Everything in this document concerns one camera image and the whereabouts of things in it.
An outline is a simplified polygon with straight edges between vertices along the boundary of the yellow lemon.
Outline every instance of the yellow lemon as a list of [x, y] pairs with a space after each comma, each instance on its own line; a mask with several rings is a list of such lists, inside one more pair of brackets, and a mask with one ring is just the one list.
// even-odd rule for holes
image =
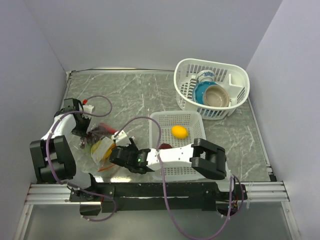
[[188, 130], [185, 127], [179, 125], [173, 126], [171, 128], [171, 133], [177, 139], [185, 139], [189, 135]]

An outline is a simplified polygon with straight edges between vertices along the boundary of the white wall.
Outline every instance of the white wall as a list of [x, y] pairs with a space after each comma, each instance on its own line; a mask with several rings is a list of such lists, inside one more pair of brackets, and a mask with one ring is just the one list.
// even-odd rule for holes
[[29, 144], [58, 110], [66, 74], [22, 0], [0, 2], [0, 239], [12, 239], [29, 185]]
[[173, 70], [185, 58], [246, 68], [281, 0], [24, 0], [66, 71]]
[[320, 2], [284, 0], [247, 68], [272, 168], [303, 239], [320, 238]]

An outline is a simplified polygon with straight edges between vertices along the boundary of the marble tabletop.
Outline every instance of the marble tabletop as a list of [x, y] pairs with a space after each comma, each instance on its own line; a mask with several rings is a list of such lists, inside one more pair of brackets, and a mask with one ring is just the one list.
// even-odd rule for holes
[[[136, 116], [149, 116], [154, 112], [181, 110], [176, 102], [174, 73], [163, 72], [73, 72], [67, 98], [84, 100], [92, 95], [105, 95], [110, 98], [113, 110], [106, 117], [93, 117], [92, 124], [106, 123], [119, 129], [129, 119]], [[95, 114], [108, 111], [109, 105], [103, 98], [94, 98]], [[223, 120], [203, 121], [206, 139], [226, 150], [227, 164], [233, 174], [245, 182], [270, 181], [266, 161], [259, 141], [251, 108], [246, 101], [231, 116]], [[136, 120], [127, 128], [138, 148], [149, 144], [149, 123]], [[119, 166], [103, 172], [89, 154], [80, 149], [80, 138], [72, 136], [69, 145], [77, 166], [84, 172], [92, 173], [98, 182], [156, 182], [148, 175], [129, 172]]]

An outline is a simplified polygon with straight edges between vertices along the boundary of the white plastic basket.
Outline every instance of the white plastic basket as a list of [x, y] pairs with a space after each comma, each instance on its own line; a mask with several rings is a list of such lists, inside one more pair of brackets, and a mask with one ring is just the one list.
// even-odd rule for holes
[[[206, 139], [204, 124], [201, 115], [196, 111], [161, 111], [154, 112], [150, 118], [155, 119], [161, 126], [160, 144], [170, 144], [173, 148], [184, 147], [194, 143], [194, 139]], [[178, 139], [171, 133], [173, 126], [180, 125], [187, 129], [188, 137]], [[153, 121], [149, 121], [149, 148], [156, 148], [159, 137], [159, 129]], [[165, 179], [167, 181], [188, 181], [203, 179], [200, 173], [188, 164], [181, 163], [174, 167], [164, 166]], [[157, 170], [150, 173], [155, 180], [162, 180], [162, 171]]]
[[[212, 70], [215, 82], [229, 94], [228, 107], [206, 106], [192, 101], [192, 93], [196, 86], [196, 75], [202, 70]], [[250, 82], [248, 74], [239, 66], [187, 58], [178, 63], [174, 71], [174, 87], [176, 102], [182, 110], [197, 111], [206, 120], [220, 120], [230, 116], [248, 98]]]

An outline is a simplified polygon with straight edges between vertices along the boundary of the blue plate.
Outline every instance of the blue plate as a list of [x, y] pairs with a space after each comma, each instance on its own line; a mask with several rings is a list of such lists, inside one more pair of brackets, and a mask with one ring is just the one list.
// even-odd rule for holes
[[205, 91], [208, 87], [212, 85], [218, 85], [214, 81], [203, 81], [198, 83], [194, 86], [193, 92], [192, 92], [192, 101], [198, 103], [198, 104], [204, 104], [203, 98]]

